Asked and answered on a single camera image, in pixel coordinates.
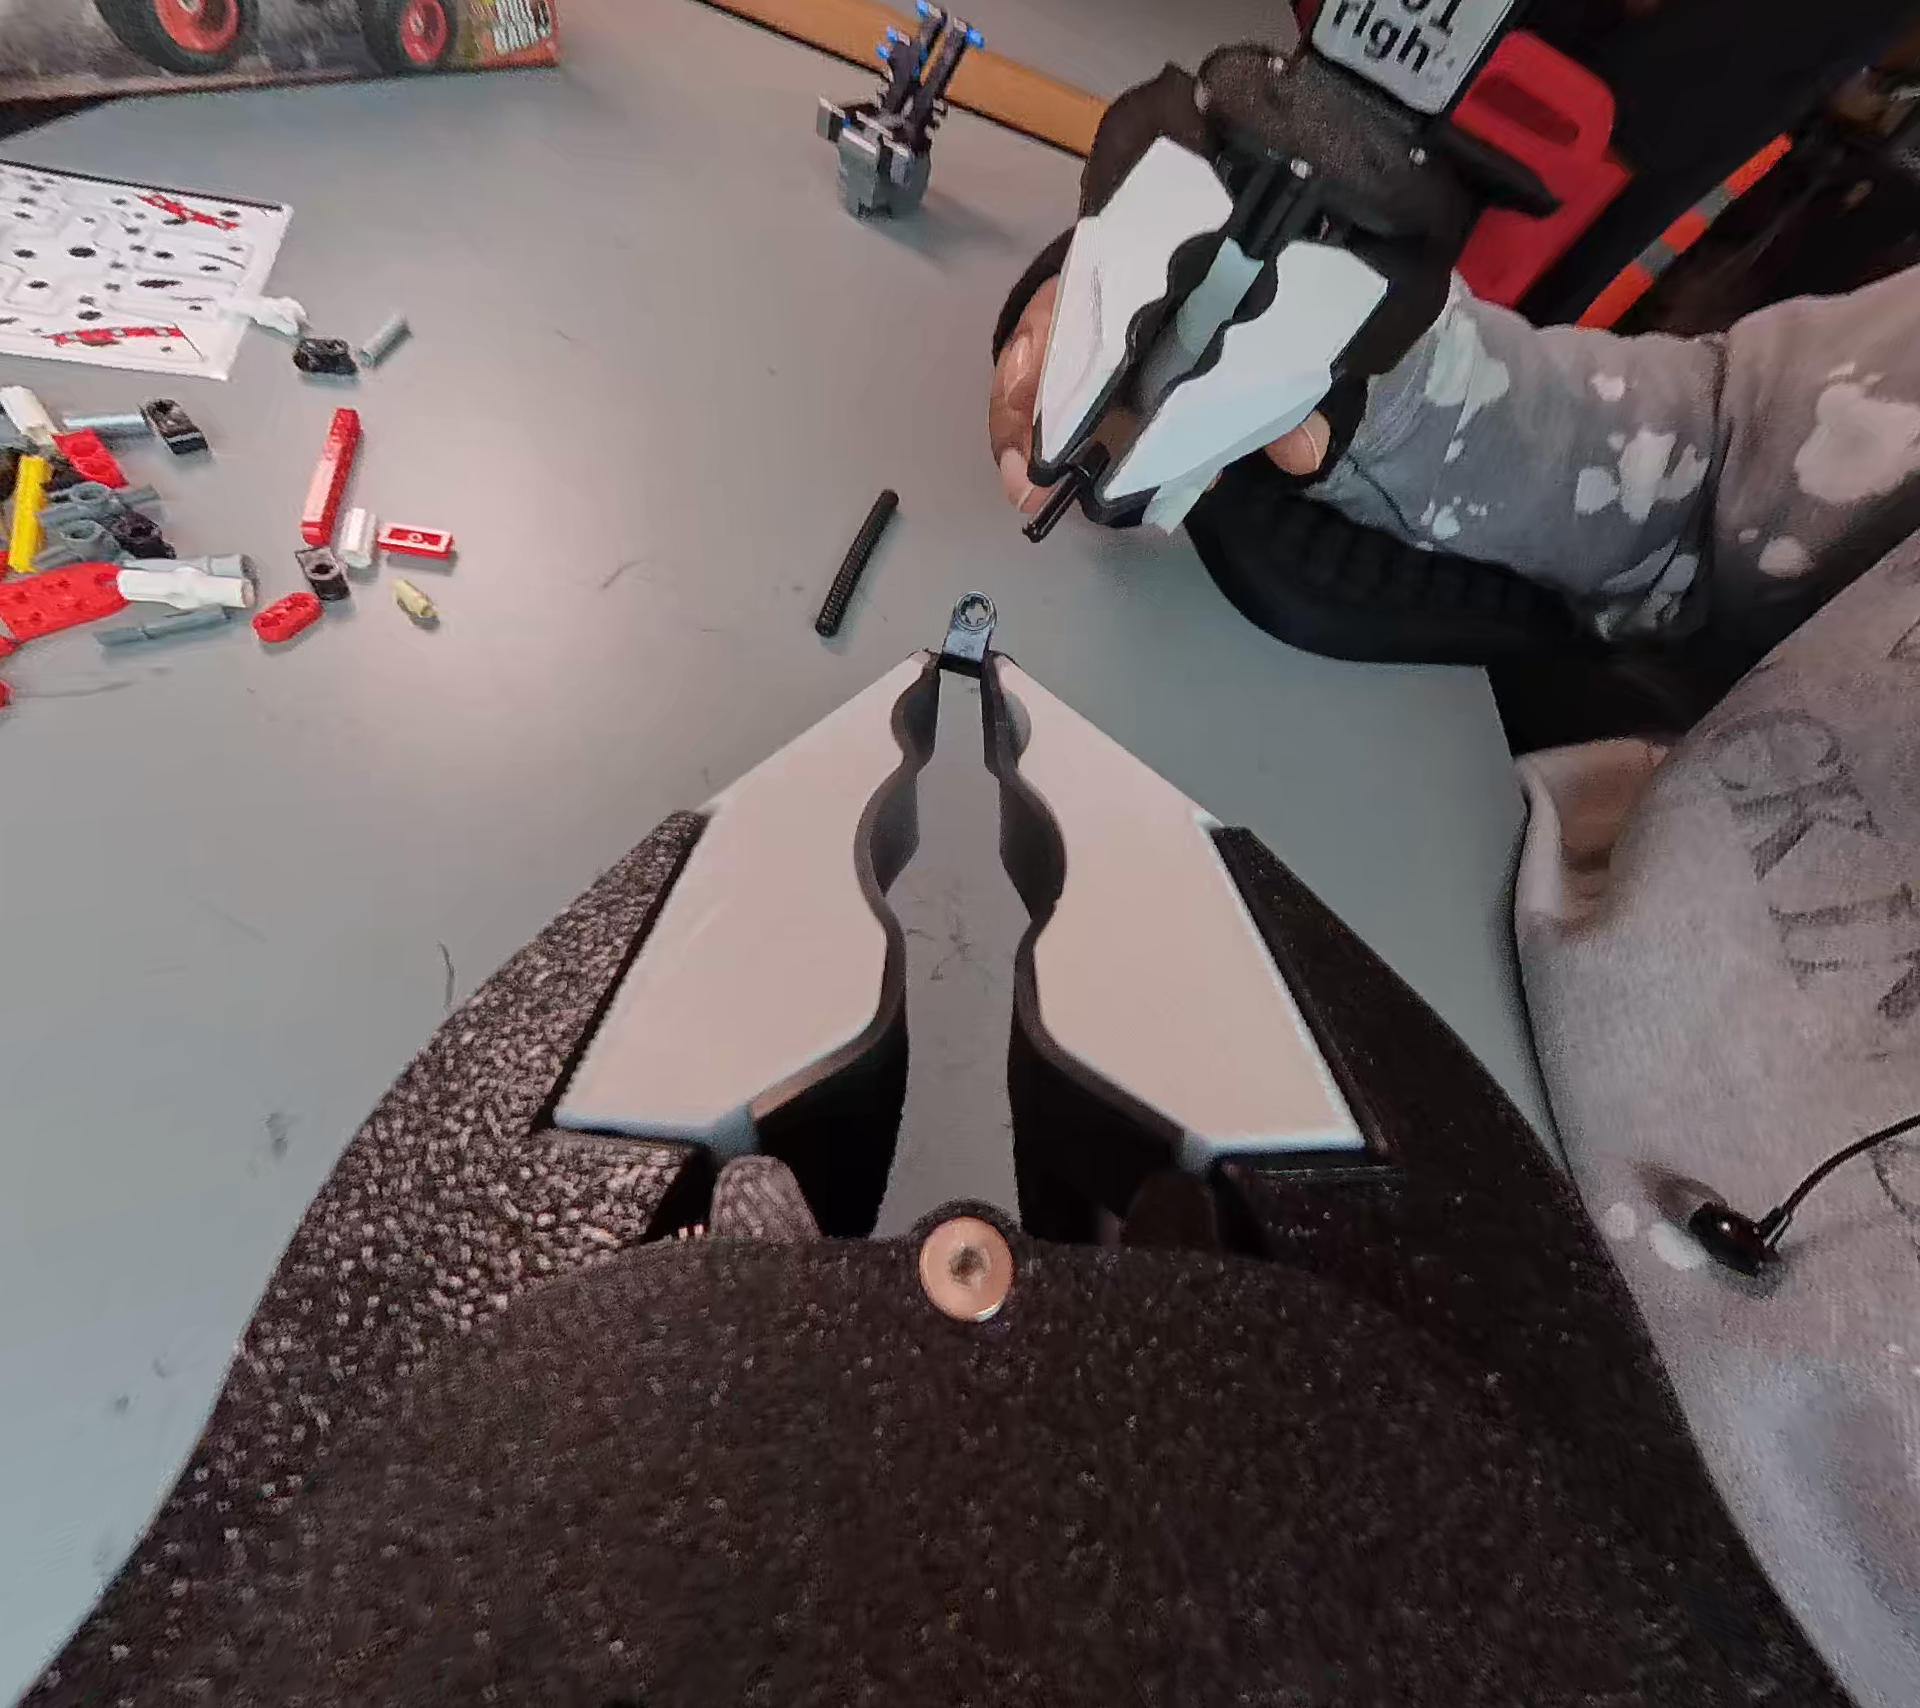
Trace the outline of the grey desk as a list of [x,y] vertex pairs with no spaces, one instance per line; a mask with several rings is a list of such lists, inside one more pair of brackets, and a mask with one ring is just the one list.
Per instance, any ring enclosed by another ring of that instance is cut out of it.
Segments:
[[293,209],[272,284],[412,334],[355,498],[454,534],[285,650],[243,623],[4,669],[4,1705],[206,1422],[324,1174],[445,1013],[661,819],[969,590],[1044,688],[1243,827],[1545,1127],[1521,823],[1469,670],[1284,650],[1188,545],[1026,545],[987,336],[1078,165],[954,117],[924,214],[838,209],[852,79],[685,0],[558,0],[563,64],[101,104],[4,158]]

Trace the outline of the red plastic container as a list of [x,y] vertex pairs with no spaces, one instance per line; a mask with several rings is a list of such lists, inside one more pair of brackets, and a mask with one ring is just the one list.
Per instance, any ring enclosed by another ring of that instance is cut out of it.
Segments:
[[1457,257],[1482,300],[1517,309],[1628,180],[1607,84],[1508,25],[1517,0],[1299,0],[1310,46],[1403,110],[1511,165],[1521,205],[1489,205]]

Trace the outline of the white sticker sheet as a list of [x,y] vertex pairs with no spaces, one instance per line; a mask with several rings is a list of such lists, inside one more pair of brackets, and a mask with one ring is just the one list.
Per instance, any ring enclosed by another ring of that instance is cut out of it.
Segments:
[[1,353],[224,383],[288,237],[281,202],[1,165]]

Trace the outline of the black hoodie drawstring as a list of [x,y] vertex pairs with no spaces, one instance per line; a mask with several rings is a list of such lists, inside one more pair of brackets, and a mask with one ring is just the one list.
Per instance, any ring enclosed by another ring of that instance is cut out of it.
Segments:
[[1902,1142],[1917,1130],[1917,1113],[1845,1142],[1801,1174],[1793,1186],[1763,1214],[1743,1214],[1721,1201],[1698,1204],[1686,1223],[1692,1242],[1717,1267],[1747,1278],[1760,1278],[1780,1262],[1781,1242],[1793,1227],[1801,1206],[1840,1170],[1868,1158],[1871,1153]]

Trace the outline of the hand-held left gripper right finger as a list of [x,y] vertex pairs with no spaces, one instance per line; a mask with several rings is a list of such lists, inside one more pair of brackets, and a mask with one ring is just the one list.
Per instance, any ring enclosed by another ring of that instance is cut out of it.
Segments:
[[1195,1172],[1370,1138],[1221,852],[1224,825],[1020,665],[980,678],[1042,1060]]

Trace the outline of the person's grey hoodie torso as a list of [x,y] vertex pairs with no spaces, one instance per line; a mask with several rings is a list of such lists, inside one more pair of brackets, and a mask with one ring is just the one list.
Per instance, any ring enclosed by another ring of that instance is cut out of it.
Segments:
[[1520,758],[1513,930],[1548,1104],[1694,1442],[1856,1705],[1917,1689],[1917,562],[1900,545],[1672,746]]

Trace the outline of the grey black brick assembly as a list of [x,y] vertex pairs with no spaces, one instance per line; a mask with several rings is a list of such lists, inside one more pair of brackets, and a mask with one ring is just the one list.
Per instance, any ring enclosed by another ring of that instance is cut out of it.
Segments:
[[913,27],[890,25],[876,41],[871,97],[817,103],[816,134],[834,152],[835,193],[848,214],[893,219],[921,206],[952,81],[984,42],[964,16],[915,0]]

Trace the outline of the pile of mixed building parts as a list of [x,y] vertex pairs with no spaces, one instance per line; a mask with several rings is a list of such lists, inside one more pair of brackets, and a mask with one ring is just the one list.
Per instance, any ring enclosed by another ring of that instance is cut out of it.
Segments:
[[349,503],[365,445],[361,413],[332,410],[300,496],[297,584],[265,598],[252,556],[184,555],[154,516],[158,496],[124,468],[119,446],[148,443],[181,460],[211,455],[178,402],[53,419],[22,385],[4,389],[1,650],[97,626],[101,650],[163,646],[243,623],[265,650],[302,641],[384,562],[449,565],[451,531],[384,520]]

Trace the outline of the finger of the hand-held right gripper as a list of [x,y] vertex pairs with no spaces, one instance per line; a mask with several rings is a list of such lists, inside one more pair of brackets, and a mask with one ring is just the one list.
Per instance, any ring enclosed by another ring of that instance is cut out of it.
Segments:
[[1205,274],[1233,199],[1195,151],[1156,136],[1072,229],[1042,360],[1029,475],[1058,485],[1122,400],[1146,347]]
[[1224,320],[1143,410],[1107,466],[1107,508],[1137,507],[1164,528],[1181,520],[1219,472],[1303,424],[1388,293],[1375,266],[1327,243],[1292,241],[1269,270],[1260,313]]

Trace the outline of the person's right forearm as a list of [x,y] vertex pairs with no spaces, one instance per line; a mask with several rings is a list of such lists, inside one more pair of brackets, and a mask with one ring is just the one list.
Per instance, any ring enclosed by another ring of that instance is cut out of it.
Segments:
[[1915,619],[1917,270],[1705,334],[1536,326],[1451,279],[1308,498],[1601,641],[1765,654],[1871,575]]

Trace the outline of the person's right hand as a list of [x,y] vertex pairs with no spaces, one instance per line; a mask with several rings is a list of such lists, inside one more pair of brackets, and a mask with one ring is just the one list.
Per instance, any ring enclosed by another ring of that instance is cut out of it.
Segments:
[[[1058,279],[1037,284],[996,353],[986,410],[987,448],[1001,493],[1022,516],[1040,510],[1044,491],[1029,479],[1044,353],[1050,347]],[[1314,413],[1262,448],[1265,460],[1294,480],[1308,480],[1331,459],[1331,422]]]

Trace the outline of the black pin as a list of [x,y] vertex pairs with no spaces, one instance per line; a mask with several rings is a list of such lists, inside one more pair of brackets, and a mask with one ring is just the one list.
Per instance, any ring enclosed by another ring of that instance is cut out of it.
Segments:
[[1093,455],[1104,455],[1104,451],[1091,448],[1083,460],[1070,463],[1058,480],[1050,485],[1044,501],[1022,525],[1020,533],[1026,542],[1045,542],[1072,510],[1078,510],[1086,520],[1099,520],[1104,514],[1099,494],[1102,466],[1091,460]]

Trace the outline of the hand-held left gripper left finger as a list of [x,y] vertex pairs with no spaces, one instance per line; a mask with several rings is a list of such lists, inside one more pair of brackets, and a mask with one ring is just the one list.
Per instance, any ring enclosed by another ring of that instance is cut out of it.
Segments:
[[933,654],[907,656],[708,801],[555,1127],[755,1142],[884,1032],[901,973],[886,895],[917,849],[939,682]]

